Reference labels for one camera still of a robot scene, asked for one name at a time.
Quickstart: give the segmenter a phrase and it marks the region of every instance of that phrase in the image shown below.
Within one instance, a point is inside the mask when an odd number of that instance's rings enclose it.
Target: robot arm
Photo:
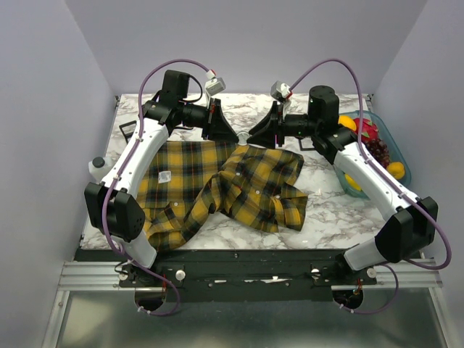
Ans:
[[[434,240],[435,228],[404,197],[417,202],[435,220],[438,213],[436,202],[430,197],[421,199],[403,187],[402,194],[398,195],[374,171],[361,155],[355,134],[338,124],[339,99],[332,88],[311,88],[308,111],[304,115],[285,115],[284,104],[287,101],[282,93],[275,93],[273,89],[271,95],[280,103],[273,102],[266,117],[250,130],[251,136],[247,142],[274,149],[276,145],[284,143],[286,136],[311,137],[315,150],[350,175],[386,221],[377,236],[339,255],[335,265],[338,274],[362,270],[382,262],[399,262]],[[375,160],[372,163],[392,182],[396,182]]]
[[[150,268],[157,256],[143,230],[145,214],[136,201],[138,188],[150,162],[166,142],[174,128],[181,123],[188,127],[203,128],[202,136],[213,141],[238,142],[232,127],[224,118],[219,99],[211,98],[225,88],[222,78],[207,73],[205,86],[207,107],[185,103],[189,89],[189,74],[167,70],[158,100],[152,99],[144,105],[144,133],[141,142],[131,156],[133,145],[140,138],[140,124],[119,160],[101,183],[89,183],[84,192],[87,210],[93,227],[103,233],[102,207],[104,197],[116,178],[117,183],[108,203],[107,222],[112,240],[122,245],[125,252],[140,265]],[[116,173],[129,162],[119,176]]]

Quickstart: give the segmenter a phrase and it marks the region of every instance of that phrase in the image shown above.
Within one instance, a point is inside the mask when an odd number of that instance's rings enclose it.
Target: orange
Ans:
[[[386,171],[391,174],[392,177],[399,180],[405,176],[405,166],[401,162],[392,162],[386,168]]]
[[[344,125],[345,127],[351,129],[352,131],[356,131],[356,123],[350,116],[347,115],[340,115],[339,117],[339,124]]]

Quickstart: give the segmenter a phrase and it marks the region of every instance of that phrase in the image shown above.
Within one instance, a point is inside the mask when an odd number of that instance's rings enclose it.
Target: teal basket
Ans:
[[[346,115],[346,116],[351,117],[352,119],[355,119],[360,116],[360,112],[359,111],[344,112],[343,114],[340,114],[340,115]],[[397,144],[394,142],[392,135],[390,134],[389,130],[386,128],[385,123],[382,121],[382,119],[379,116],[369,111],[364,111],[364,118],[367,120],[371,120],[377,126],[378,137],[381,140],[383,140],[385,144],[388,146],[390,162],[401,162],[405,166],[405,176],[403,176],[398,181],[403,186],[408,187],[411,184],[411,172],[409,170],[409,167],[407,166],[405,158],[402,156],[401,152],[398,149]],[[368,197],[365,195],[364,192],[358,191],[348,184],[347,179],[345,179],[344,173],[340,169],[338,169],[337,167],[334,167],[334,168],[335,168],[336,176],[340,181],[341,187],[344,189],[344,191],[347,194],[353,197],[368,199]]]

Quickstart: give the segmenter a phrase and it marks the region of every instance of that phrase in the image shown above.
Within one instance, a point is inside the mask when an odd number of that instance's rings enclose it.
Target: shirt tag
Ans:
[[[170,170],[158,173],[158,183],[169,183],[170,181],[171,181],[171,171]]]

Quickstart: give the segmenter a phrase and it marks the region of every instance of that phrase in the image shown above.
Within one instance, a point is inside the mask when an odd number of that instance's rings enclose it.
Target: lemon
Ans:
[[[356,131],[356,123],[350,116],[340,115],[339,117],[339,124],[344,125],[345,127],[351,129],[352,131]]]
[[[347,183],[354,188],[355,190],[361,191],[361,186],[359,186],[356,181],[353,180],[351,176],[348,174],[345,174],[345,179],[347,180]]]
[[[386,168],[386,171],[391,174],[392,177],[399,180],[405,176],[405,166],[401,162],[392,162]]]

